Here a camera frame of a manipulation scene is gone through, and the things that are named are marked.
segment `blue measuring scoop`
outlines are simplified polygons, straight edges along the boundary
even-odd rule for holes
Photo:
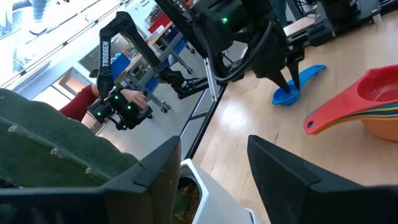
[[[326,65],[314,65],[300,72],[300,75],[298,76],[300,79],[300,89],[303,88],[304,84],[311,77],[324,69],[326,69]],[[289,80],[287,84],[289,85],[290,93],[286,93],[281,88],[277,89],[272,97],[273,105],[290,106],[300,98],[300,91],[294,87],[293,80]]]

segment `black cable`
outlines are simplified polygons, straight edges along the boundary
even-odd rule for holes
[[[215,79],[216,79],[217,81],[219,81],[219,82],[230,82],[230,81],[234,80],[235,78],[237,78],[238,76],[240,76],[240,74],[242,74],[242,72],[248,67],[249,63],[250,63],[255,57],[257,57],[259,53],[262,52],[261,50],[262,50],[262,48],[265,46],[264,44],[268,41],[269,36],[270,36],[270,34],[271,34],[271,30],[272,30],[272,28],[273,28],[274,25],[275,25],[275,22],[274,22],[274,21],[270,21],[270,22],[268,23],[267,29],[266,29],[264,35],[261,37],[261,40],[260,40],[259,43],[257,44],[256,48],[254,49],[254,52],[248,57],[247,60],[245,60],[245,61],[243,62],[243,64],[242,64],[235,72],[233,72],[232,74],[230,74],[229,76],[224,77],[224,78],[217,77],[217,76],[215,75]],[[208,52],[210,68],[211,68],[213,71],[216,71],[216,70],[215,70],[215,66],[214,66],[214,58],[213,58],[213,57],[214,57],[214,54],[213,54],[213,52],[212,52],[212,50],[211,50],[211,47],[210,47],[210,43],[209,43],[209,41],[208,41],[208,38],[207,38],[207,36],[205,35],[206,33],[203,31],[203,29],[202,29],[200,26],[198,26],[198,28],[199,28],[199,34],[201,35],[201,38],[202,38],[202,40],[203,40],[203,43],[205,44],[206,51]],[[249,53],[250,53],[249,51],[246,51],[245,56],[244,56],[243,58],[247,57],[247,55],[249,55]]]
[[[221,53],[222,54],[222,56],[226,59],[226,60],[228,60],[230,63],[234,63],[229,57],[227,57],[224,53]]]
[[[303,8],[303,5],[301,4],[301,2],[300,2],[300,1],[296,1],[296,3],[298,3],[298,4],[299,4],[299,6],[300,6],[300,10],[301,10],[302,14],[304,14],[304,13],[305,13],[305,11],[304,11],[304,8]]]
[[[221,77],[218,77],[216,75],[216,72],[218,70],[215,69],[215,65],[214,65],[214,56],[215,56],[215,54],[213,53],[213,51],[211,49],[210,41],[209,41],[209,39],[208,39],[208,37],[206,35],[206,32],[204,31],[204,28],[199,23],[197,23],[195,21],[195,16],[196,15],[194,15],[194,13],[191,11],[191,9],[184,2],[182,3],[182,6],[185,9],[185,11],[188,12],[189,15],[192,17],[193,25],[198,27],[198,31],[199,31],[198,34],[201,36],[200,38],[203,40],[203,43],[205,44],[205,49],[206,49],[207,54],[208,54],[208,61],[209,61],[210,69],[215,72],[214,78],[215,78],[215,80],[217,80],[219,82],[230,82],[230,81],[236,79],[238,76],[240,76],[240,74],[242,74],[243,71],[245,71],[245,69],[249,66],[249,63],[255,57],[258,56],[259,52],[261,52],[260,50],[264,47],[264,44],[268,41],[269,36],[271,34],[271,30],[272,30],[273,26],[275,25],[274,21],[270,21],[268,23],[268,26],[267,26],[267,29],[266,29],[264,35],[261,37],[260,41],[256,45],[256,48],[254,49],[254,52],[250,55],[251,48],[248,47],[248,50],[246,51],[246,53],[243,56],[243,64],[237,70],[235,70],[235,72],[233,72],[229,76],[221,78]]]

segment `red measuring cup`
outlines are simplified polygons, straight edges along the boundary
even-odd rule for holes
[[[310,113],[304,120],[307,134],[337,119],[377,106],[398,102],[398,65],[368,70],[350,87]]]

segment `potted plant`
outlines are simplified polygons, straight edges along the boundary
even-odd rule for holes
[[[100,186],[138,163],[45,103],[0,89],[0,104],[2,188]],[[181,163],[172,223],[261,222],[188,159]]]

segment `soil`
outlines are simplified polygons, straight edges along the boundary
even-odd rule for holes
[[[183,188],[192,199],[192,204],[187,214],[183,217],[183,224],[192,224],[195,215],[197,214],[197,210],[200,203],[199,198],[199,189],[195,184],[189,183],[186,187]]]

